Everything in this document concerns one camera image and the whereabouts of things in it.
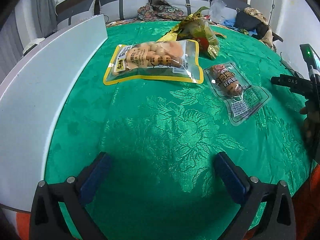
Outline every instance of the curtain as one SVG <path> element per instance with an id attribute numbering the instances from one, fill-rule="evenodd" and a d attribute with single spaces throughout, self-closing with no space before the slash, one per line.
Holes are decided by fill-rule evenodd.
<path id="1" fill-rule="evenodd" d="M 22 51 L 16 15 L 12 11 L 0 30 L 0 83 L 21 59 Z"/>
<path id="2" fill-rule="evenodd" d="M 38 38 L 47 37 L 57 29 L 54 0 L 31 0 L 32 17 Z"/>

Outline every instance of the yellow snack bag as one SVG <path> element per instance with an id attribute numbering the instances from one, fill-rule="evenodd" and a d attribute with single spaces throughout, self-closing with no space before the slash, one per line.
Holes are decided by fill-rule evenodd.
<path id="1" fill-rule="evenodd" d="M 194 40 L 118 45 L 103 77 L 105 85 L 131 79 L 171 80 L 201 84 L 199 44 Z"/>

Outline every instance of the clothing pile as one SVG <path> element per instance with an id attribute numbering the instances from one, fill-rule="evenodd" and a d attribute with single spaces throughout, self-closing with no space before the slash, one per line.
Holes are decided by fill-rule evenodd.
<path id="1" fill-rule="evenodd" d="M 145 22 L 182 21 L 185 18 L 183 11 L 164 0 L 156 0 L 152 5 L 147 3 L 138 9 L 138 19 Z"/>
<path id="2" fill-rule="evenodd" d="M 238 12 L 235 19 L 225 20 L 223 25 L 241 33 L 248 31 L 250 36 L 263 42 L 273 51 L 276 50 L 276 46 L 273 44 L 273 36 L 277 35 L 272 33 L 268 20 L 257 9 L 247 7 Z"/>

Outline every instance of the green jacquard tablecloth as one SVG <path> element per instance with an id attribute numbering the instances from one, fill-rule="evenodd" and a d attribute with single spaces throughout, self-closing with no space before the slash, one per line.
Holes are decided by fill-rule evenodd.
<path id="1" fill-rule="evenodd" d="M 78 175 L 100 151 L 112 155 L 112 169 L 86 207 L 109 240 L 216 240 L 239 209 L 212 173 L 211 157 L 220 151 L 248 176 L 269 183 L 286 180 L 292 194 L 309 176 L 299 132 L 303 117 L 298 111 L 305 100 L 270 83 L 272 76 L 287 71 L 276 53 L 252 37 L 213 27 L 227 38 L 219 39 L 214 61 L 199 59 L 202 68 L 234 61 L 252 85 L 272 94 L 267 105 L 237 127 L 206 81 L 102 83 L 118 44 L 156 41 L 175 24 L 108 28 L 108 40 L 77 80 L 52 137 L 48 183 Z M 62 210 L 78 236 L 65 206 Z M 253 225 L 262 211 L 260 206 Z"/>

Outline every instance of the transparent plastic wrapper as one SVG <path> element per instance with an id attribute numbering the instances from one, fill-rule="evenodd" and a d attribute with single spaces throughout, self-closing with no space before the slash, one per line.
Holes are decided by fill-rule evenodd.
<path id="1" fill-rule="evenodd" d="M 226 7 L 224 1 L 222 0 L 212 0 L 210 5 L 210 19 L 213 22 L 221 23 L 222 20 L 222 10 Z"/>
<path id="2" fill-rule="evenodd" d="M 196 40 L 199 42 L 200 51 L 205 52 L 211 59 L 215 59 L 220 50 L 219 40 L 210 28 L 208 20 L 201 17 L 201 12 L 206 9 L 209 8 L 201 7 L 194 14 L 190 14 L 158 41 Z"/>
<path id="3" fill-rule="evenodd" d="M 199 44 L 194 40 L 118 45 L 103 78 L 105 85 L 131 79 L 171 80 L 201 84 Z"/>
<path id="4" fill-rule="evenodd" d="M 271 99 L 268 90 L 250 85 L 233 62 L 213 65 L 204 72 L 212 92 L 226 104 L 234 126 L 240 125 Z"/>

